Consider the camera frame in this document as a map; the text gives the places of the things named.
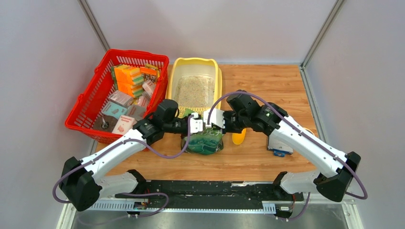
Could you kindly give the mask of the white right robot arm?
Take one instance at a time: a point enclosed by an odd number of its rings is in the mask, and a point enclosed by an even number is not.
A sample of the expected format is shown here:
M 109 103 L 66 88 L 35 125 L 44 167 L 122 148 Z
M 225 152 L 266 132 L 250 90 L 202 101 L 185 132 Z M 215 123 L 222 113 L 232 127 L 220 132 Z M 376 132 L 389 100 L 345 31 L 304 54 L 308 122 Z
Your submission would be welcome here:
M 333 148 L 303 128 L 285 110 L 257 95 L 238 90 L 223 95 L 215 103 L 223 99 L 231 107 L 230 111 L 222 112 L 225 132 L 240 133 L 244 128 L 251 128 L 288 145 L 316 167 L 309 172 L 279 173 L 272 187 L 274 197 L 284 200 L 297 192 L 317 192 L 335 202 L 341 202 L 345 195 L 368 198 L 356 174 L 360 155 Z

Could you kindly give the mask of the green cat litter bag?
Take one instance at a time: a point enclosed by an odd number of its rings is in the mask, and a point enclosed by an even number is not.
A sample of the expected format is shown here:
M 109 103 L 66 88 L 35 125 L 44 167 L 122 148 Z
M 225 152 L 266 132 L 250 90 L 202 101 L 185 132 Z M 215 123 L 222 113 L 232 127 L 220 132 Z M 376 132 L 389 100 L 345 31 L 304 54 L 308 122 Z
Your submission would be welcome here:
M 223 150 L 223 134 L 221 130 L 205 128 L 204 131 L 191 134 L 186 153 L 212 155 Z

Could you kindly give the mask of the yellow litter scoop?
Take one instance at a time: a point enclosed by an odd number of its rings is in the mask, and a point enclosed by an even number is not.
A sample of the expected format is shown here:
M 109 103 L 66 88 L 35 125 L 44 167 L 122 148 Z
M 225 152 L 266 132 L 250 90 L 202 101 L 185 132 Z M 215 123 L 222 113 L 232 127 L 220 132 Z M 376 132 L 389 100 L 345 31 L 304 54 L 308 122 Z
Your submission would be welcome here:
M 241 145 L 245 140 L 246 129 L 243 129 L 240 133 L 232 133 L 232 142 L 235 145 Z

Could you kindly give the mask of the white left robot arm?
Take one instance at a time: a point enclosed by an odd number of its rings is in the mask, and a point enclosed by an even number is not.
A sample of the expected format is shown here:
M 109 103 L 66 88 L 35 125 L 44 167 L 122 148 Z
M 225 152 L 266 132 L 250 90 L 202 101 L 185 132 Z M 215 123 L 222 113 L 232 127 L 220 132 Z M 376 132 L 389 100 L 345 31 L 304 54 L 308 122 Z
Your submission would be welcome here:
M 71 203 L 77 211 L 84 211 L 100 198 L 129 193 L 135 198 L 146 192 L 145 183 L 131 172 L 117 176 L 106 174 L 131 155 L 149 149 L 161 140 L 165 133 L 190 137 L 203 129 L 203 120 L 198 113 L 179 118 L 178 104 L 165 99 L 156 111 L 137 121 L 122 137 L 93 155 L 66 160 L 61 178 L 52 189 L 53 198 L 60 203 Z

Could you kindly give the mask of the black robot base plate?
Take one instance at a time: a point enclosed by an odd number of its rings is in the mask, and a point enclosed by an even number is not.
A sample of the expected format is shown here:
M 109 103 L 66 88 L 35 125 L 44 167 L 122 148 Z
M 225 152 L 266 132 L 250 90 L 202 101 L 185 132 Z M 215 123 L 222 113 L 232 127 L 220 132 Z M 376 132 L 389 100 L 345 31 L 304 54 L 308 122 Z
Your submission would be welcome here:
M 167 209 L 261 209 L 263 201 L 303 201 L 302 194 L 288 194 L 271 182 L 150 180 L 136 194 L 165 193 Z

